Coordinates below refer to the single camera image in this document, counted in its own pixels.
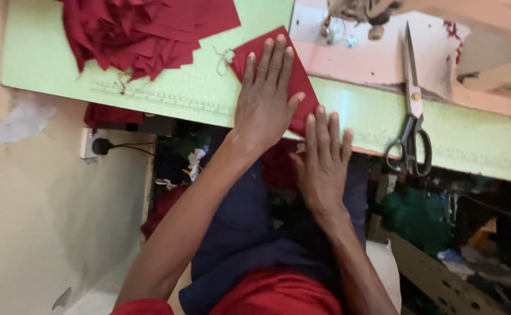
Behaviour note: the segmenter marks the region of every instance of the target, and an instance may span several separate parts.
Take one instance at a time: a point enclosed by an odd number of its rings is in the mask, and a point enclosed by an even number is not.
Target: navy blue pants
[[[211,151],[224,134],[213,136]],[[209,152],[206,163],[213,152]],[[345,183],[343,204],[364,246],[367,205],[367,158],[353,154]],[[187,315],[206,315],[245,274],[272,266],[292,268],[325,285],[342,298],[339,269],[325,234],[303,208],[285,219],[277,230],[269,213],[266,188],[257,161],[232,186],[215,213],[192,260],[192,283],[180,291]]]

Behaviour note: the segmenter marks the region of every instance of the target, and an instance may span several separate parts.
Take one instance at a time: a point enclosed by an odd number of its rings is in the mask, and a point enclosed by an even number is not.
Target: red shirt
[[[341,315],[341,306],[320,283],[287,268],[267,268],[246,275],[209,315]],[[134,300],[111,315],[174,315],[166,301]]]

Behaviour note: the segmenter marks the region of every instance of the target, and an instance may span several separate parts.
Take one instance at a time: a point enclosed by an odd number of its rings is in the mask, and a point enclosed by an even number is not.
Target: beige wall
[[[9,99],[0,87],[0,120]],[[85,108],[67,99],[38,136],[0,144],[0,314],[63,313],[52,306],[68,287],[72,304],[136,244],[147,156],[123,148],[86,165],[78,158]]]

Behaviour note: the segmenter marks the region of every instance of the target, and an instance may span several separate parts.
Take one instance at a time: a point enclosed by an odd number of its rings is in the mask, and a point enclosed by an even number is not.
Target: forearm
[[[354,315],[397,315],[397,310],[353,231],[348,213],[331,220],[324,230],[339,264],[345,299],[351,312]]]
[[[158,225],[133,263],[116,306],[133,299],[169,298],[223,197],[258,158],[237,141],[231,132]]]

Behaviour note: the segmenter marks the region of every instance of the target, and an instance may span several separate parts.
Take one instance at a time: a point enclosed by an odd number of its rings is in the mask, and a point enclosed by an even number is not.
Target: electrical outlet
[[[97,157],[98,154],[92,152],[92,142],[96,139],[107,139],[108,131],[106,129],[98,129],[95,134],[92,134],[92,128],[84,127],[82,129],[82,139],[81,139],[81,159],[88,159],[89,157]]]

